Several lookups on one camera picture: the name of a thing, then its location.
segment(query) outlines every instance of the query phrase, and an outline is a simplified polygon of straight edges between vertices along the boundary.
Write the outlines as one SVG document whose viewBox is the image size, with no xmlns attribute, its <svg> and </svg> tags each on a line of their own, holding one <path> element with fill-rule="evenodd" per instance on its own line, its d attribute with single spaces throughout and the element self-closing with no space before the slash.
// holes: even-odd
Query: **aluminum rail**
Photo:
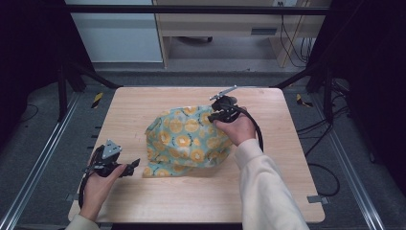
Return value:
<svg viewBox="0 0 406 230">
<path fill-rule="evenodd" d="M 320 99 L 312 94 L 310 94 L 310 97 L 312 98 L 312 101 L 315 102 L 319 115 L 322 118 L 325 118 Z M 345 148 L 337 136 L 337 133 L 334 131 L 334 129 L 332 129 L 327 136 L 329 136 L 329 141 L 333 146 L 334 153 L 347 181 L 349 182 L 352 193 L 358 203 L 358 207 L 360 208 L 362 215 L 364 216 L 365 222 L 368 224 L 368 227 L 371 230 L 384 230 L 385 226 L 377 213 L 372 200 L 361 181 L 361 178 L 358 176 L 354 166 L 351 164 Z"/>
<path fill-rule="evenodd" d="M 0 220 L 0 230 L 12 230 L 18 222 L 25 206 L 27 205 L 31 195 L 34 192 L 36 185 L 39 182 L 39 179 L 44 173 L 49 160 L 54 154 L 54 150 L 60 140 L 60 137 L 63 134 L 63 131 L 67 127 L 73 113 L 75 112 L 75 109 L 79 102 L 79 98 L 79 93 L 75 93 L 72 97 L 69 104 L 70 109 L 68 110 L 68 113 L 61 122 L 56 124 L 53 133 L 48 139 L 48 142 L 42 150 L 41 154 L 38 156 L 38 159 L 36 160 L 35 165 L 33 166 L 29 176 L 24 182 L 24 185 L 20 189 L 20 192 L 18 193 L 8 212 Z"/>
</svg>

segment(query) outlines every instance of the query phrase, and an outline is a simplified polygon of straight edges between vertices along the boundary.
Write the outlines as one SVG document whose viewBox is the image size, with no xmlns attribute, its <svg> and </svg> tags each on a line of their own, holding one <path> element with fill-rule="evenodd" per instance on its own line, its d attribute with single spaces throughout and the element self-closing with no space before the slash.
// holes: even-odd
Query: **white sleeve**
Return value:
<svg viewBox="0 0 406 230">
<path fill-rule="evenodd" d="M 275 162 L 263 154 L 258 140 L 241 143 L 236 152 L 240 173 L 242 226 L 249 229 L 308 229 Z"/>
<path fill-rule="evenodd" d="M 75 215 L 65 230 L 99 230 L 99 226 L 81 215 Z"/>
</svg>

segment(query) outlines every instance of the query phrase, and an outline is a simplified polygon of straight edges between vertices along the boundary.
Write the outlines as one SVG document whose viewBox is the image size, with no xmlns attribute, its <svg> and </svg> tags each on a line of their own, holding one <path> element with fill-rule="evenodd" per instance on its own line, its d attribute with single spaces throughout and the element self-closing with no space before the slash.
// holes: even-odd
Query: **gray floor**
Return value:
<svg viewBox="0 0 406 230">
<path fill-rule="evenodd" d="M 301 64 L 296 57 L 294 61 L 298 65 Z M 166 69 L 147 63 L 138 64 L 136 69 L 116 67 L 104 66 L 100 73 L 107 79 L 124 85 L 225 87 L 234 84 L 267 87 L 293 76 L 302 69 L 291 64 L 280 68 L 266 38 L 230 37 L 215 37 L 211 43 L 207 43 L 205 39 L 176 38 L 172 42 L 169 66 Z M 296 103 L 298 93 L 302 95 L 304 102 L 316 104 L 322 99 L 318 93 L 308 95 L 305 92 L 307 80 L 295 82 L 283 90 L 296 129 L 308 127 L 323 119 L 316 106 L 307 107 Z M 69 93 L 73 98 L 79 95 L 78 106 L 19 217 L 19 229 L 58 229 L 69 222 L 67 214 L 71 202 L 66 201 L 65 197 L 76 192 L 81 178 L 80 170 L 91 153 L 114 96 L 114 90 L 88 78 L 85 78 L 85 81 L 88 86 L 84 93 Z M 103 92 L 101 103 L 98 108 L 91 108 L 94 97 L 99 92 Z M 35 107 L 27 107 L 22 120 L 34 116 L 19 124 L 12 139 L 0 154 L 1 217 L 12 205 L 56 125 L 56 84 L 33 92 L 29 104 L 37 106 L 38 112 L 34 115 Z M 334 109 L 345 105 L 346 102 L 340 98 Z M 406 198 L 396 187 L 385 167 L 371 163 L 363 139 L 348 115 L 350 114 L 345 113 L 334 120 L 334 132 L 337 133 L 386 229 L 406 229 Z M 308 134 L 300 135 L 304 151 L 309 150 L 317 140 L 314 137 L 319 137 L 325 129 L 325 126 L 321 126 Z M 332 170 L 341 184 L 340 192 L 330 197 L 330 203 L 324 205 L 326 219 L 321 223 L 309 223 L 310 228 L 373 229 L 365 221 L 328 136 L 308 155 L 307 161 Z M 315 167 L 310 167 L 310 170 L 319 192 L 334 191 L 336 184 L 330 174 Z"/>
</svg>

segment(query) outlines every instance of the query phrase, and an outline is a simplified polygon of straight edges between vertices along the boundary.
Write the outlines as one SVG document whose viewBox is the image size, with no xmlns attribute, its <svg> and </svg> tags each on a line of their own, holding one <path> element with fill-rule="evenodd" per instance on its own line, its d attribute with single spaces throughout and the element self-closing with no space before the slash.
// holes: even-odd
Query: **crumpled fabric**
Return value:
<svg viewBox="0 0 406 230">
<path fill-rule="evenodd" d="M 180 176 L 221 164 L 233 143 L 209 122 L 212 113 L 209 105 L 162 112 L 146 130 L 148 165 L 143 176 Z"/>
</svg>

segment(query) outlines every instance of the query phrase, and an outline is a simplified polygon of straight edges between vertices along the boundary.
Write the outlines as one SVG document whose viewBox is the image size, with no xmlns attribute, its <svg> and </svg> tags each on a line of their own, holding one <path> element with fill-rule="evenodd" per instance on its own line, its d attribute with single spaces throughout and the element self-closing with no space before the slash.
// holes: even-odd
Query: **cuff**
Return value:
<svg viewBox="0 0 406 230">
<path fill-rule="evenodd" d="M 86 229 L 86 230 L 99 230 L 99 226 L 90 219 L 84 218 L 77 214 L 72 219 L 71 223 L 66 229 Z"/>
<path fill-rule="evenodd" d="M 242 142 L 236 151 L 236 161 L 239 169 L 241 170 L 251 159 L 260 155 L 263 155 L 263 152 L 257 139 L 248 139 Z"/>
</svg>

